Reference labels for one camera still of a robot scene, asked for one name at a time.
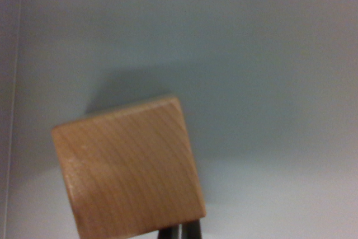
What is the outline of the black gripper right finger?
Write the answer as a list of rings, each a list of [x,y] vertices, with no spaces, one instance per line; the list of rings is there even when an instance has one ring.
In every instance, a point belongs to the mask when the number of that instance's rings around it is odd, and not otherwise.
[[[182,224],[182,239],[202,239],[200,220],[190,221]]]

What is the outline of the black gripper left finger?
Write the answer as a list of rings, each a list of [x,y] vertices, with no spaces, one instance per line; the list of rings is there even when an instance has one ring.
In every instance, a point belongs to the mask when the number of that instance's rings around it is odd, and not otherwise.
[[[179,239],[180,226],[175,225],[158,231],[157,239]]]

